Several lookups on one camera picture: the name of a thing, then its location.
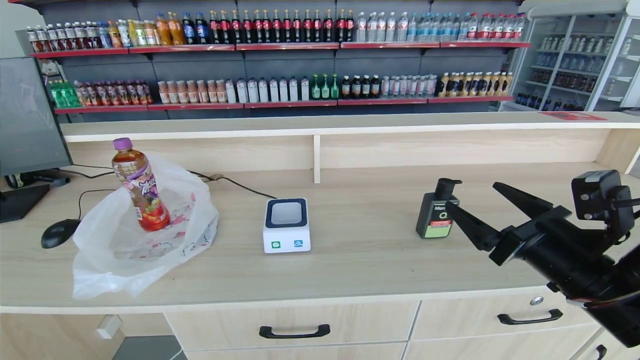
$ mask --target counter top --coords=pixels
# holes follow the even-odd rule
[[[618,112],[589,112],[607,121],[567,121],[540,112],[427,113],[112,121],[62,124],[67,142],[254,136],[418,133],[515,129],[640,129],[640,118]]]
[[[266,255],[261,233],[266,199],[228,182],[211,183],[220,223],[209,249],[136,298],[121,292],[90,300],[72,298],[75,243],[69,240],[45,250],[40,235],[52,223],[77,216],[82,191],[115,188],[118,183],[110,176],[74,179],[52,189],[24,220],[0,225],[0,311],[153,313],[251,302],[302,304],[346,297],[366,301],[543,286],[544,278],[522,261],[504,268],[494,265],[457,226],[448,238],[421,240],[414,228],[422,195],[433,191],[439,177],[462,179],[455,191],[461,205],[502,229],[526,217],[491,188],[494,181],[573,209],[570,181],[599,168],[595,163],[560,163],[324,170],[322,184],[315,185],[309,180],[310,170],[228,173],[276,197],[306,197],[312,250]],[[631,186],[633,194],[640,193],[640,180],[623,176],[623,184]],[[88,211],[104,196],[87,193],[83,209]],[[632,231],[632,238],[613,249],[612,256],[626,253],[638,234]]]

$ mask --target purple bottle cap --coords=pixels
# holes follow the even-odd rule
[[[130,138],[117,138],[116,140],[113,140],[113,147],[116,150],[126,150],[131,149],[133,144],[131,143]]]

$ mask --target white plastic bag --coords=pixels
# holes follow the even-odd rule
[[[171,224],[146,232],[138,224],[129,192],[120,187],[109,194],[86,214],[74,234],[80,249],[73,265],[74,298],[120,290],[138,296],[213,241],[218,210],[209,187],[176,164],[157,156],[148,159]]]

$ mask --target black drawer handle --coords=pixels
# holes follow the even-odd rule
[[[500,314],[498,315],[498,320],[500,320],[500,322],[504,325],[526,325],[528,323],[553,322],[560,319],[563,315],[562,311],[558,309],[551,309],[549,310],[549,313],[551,314],[550,318],[535,320],[514,320],[507,314]]]
[[[598,347],[596,347],[596,351],[598,352],[597,360],[602,360],[605,355],[607,355],[607,348],[605,348],[604,345],[598,345]]]
[[[318,325],[318,331],[313,334],[300,334],[300,335],[276,335],[273,333],[273,328],[270,326],[260,326],[260,336],[265,339],[307,339],[307,338],[322,338],[325,335],[329,335],[331,329],[329,324],[325,323]]]

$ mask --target monitor stand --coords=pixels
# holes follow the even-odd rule
[[[29,186],[0,193],[0,224],[27,216],[38,201],[49,192],[50,185]]]

